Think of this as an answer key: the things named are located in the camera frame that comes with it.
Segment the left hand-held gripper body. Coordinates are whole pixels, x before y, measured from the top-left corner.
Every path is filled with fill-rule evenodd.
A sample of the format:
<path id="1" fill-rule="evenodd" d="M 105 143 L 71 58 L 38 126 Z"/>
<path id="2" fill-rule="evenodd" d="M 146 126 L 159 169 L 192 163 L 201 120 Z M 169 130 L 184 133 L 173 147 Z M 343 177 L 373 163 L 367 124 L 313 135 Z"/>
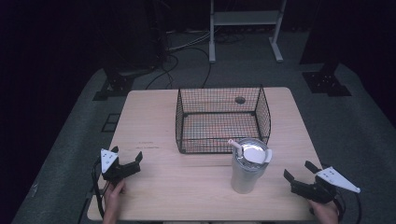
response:
<path id="1" fill-rule="evenodd" d="M 117 185 L 122 179 L 141 171 L 140 162 L 120 164 L 119 154 L 111 150 L 101 150 L 101 171 L 103 179 Z"/>

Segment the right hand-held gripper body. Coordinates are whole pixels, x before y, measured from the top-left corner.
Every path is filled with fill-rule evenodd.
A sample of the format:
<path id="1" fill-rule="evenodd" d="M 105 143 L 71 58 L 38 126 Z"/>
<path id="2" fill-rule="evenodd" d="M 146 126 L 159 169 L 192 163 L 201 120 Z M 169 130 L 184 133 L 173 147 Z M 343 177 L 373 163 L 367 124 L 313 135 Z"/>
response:
<path id="1" fill-rule="evenodd" d="M 360 193 L 361 189 L 341 175 L 333 167 L 315 172 L 315 182 L 306 184 L 290 175 L 290 191 L 316 203 L 329 203 L 336 198 L 337 189 Z"/>

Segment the silver tumbler with lid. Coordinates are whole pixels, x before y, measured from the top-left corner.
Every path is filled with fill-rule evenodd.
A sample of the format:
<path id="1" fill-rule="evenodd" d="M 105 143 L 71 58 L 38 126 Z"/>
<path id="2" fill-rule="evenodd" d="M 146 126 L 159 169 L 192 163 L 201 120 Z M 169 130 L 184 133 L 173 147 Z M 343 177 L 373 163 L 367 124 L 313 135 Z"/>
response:
<path id="1" fill-rule="evenodd" d="M 273 151 L 261 140 L 244 138 L 237 142 L 243 147 L 243 157 L 238 158 L 233 147 L 231 186 L 240 194 L 253 191 L 256 182 L 269 165 Z"/>

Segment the black wire mesh basket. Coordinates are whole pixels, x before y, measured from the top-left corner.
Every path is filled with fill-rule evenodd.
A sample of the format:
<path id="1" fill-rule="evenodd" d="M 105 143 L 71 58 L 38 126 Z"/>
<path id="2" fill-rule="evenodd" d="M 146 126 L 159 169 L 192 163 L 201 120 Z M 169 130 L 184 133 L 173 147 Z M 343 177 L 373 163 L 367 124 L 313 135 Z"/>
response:
<path id="1" fill-rule="evenodd" d="M 239 105 L 236 97 L 246 102 Z M 180 89 L 177 93 L 176 142 L 182 154 L 228 154 L 236 142 L 255 138 L 267 143 L 271 115 L 264 88 Z"/>

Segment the pale drinking straw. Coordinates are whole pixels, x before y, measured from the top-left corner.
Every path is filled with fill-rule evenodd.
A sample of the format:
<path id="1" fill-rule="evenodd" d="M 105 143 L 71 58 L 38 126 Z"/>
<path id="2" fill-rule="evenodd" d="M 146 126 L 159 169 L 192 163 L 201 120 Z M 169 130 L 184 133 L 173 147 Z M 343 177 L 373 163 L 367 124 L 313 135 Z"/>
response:
<path id="1" fill-rule="evenodd" d="M 238 158 L 243 157 L 243 147 L 235 142 L 233 139 L 228 140 L 228 144 L 233 146 L 236 149 L 236 155 Z"/>

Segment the person's right hand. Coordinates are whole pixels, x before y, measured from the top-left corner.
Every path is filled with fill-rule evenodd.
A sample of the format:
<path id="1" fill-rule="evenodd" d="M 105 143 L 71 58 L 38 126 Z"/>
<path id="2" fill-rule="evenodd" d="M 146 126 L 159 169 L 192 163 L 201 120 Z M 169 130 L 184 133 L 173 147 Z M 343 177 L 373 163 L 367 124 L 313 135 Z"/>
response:
<path id="1" fill-rule="evenodd" d="M 338 209 L 334 202 L 317 203 L 308 200 L 315 216 L 320 224 L 338 224 Z"/>

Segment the person's left hand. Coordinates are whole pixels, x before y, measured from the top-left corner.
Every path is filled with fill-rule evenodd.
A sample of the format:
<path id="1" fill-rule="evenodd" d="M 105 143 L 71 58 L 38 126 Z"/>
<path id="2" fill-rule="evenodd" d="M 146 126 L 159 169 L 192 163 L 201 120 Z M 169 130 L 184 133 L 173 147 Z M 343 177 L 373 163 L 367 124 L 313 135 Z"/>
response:
<path id="1" fill-rule="evenodd" d="M 111 182 L 106 183 L 105 205 L 106 210 L 116 210 L 120 203 L 120 194 L 125 187 L 125 180 L 121 180 L 117 185 Z"/>

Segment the white metal stand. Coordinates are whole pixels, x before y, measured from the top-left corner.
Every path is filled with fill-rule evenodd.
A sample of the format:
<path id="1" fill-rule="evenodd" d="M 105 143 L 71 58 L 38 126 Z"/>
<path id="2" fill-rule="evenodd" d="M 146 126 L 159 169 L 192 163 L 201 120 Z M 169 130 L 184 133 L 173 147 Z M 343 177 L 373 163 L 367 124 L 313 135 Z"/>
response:
<path id="1" fill-rule="evenodd" d="M 281 0 L 278 10 L 268 11 L 231 11 L 220 12 L 215 10 L 215 0 L 210 0 L 209 19 L 209 44 L 208 60 L 216 61 L 215 28 L 219 26 L 249 26 L 249 25 L 274 25 L 275 30 L 269 37 L 269 43 L 278 63 L 283 62 L 283 56 L 279 50 L 277 39 L 284 17 L 287 0 Z"/>

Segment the black stand with base plate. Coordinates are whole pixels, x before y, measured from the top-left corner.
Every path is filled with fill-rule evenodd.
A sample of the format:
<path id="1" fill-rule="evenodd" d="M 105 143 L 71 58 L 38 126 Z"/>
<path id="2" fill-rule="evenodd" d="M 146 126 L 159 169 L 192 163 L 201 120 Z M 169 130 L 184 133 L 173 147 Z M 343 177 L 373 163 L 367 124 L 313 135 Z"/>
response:
<path id="1" fill-rule="evenodd" d="M 301 64 L 323 63 L 318 71 L 303 72 L 304 80 L 313 93 L 327 93 L 331 97 L 351 95 L 335 75 L 340 63 L 345 15 L 343 0 L 319 0 L 301 59 Z"/>
<path id="2" fill-rule="evenodd" d="M 151 73 L 155 68 L 154 64 L 142 63 L 129 52 L 123 52 L 112 46 L 99 48 L 97 56 L 106 79 L 101 90 L 93 96 L 94 101 L 126 96 L 136 78 Z"/>

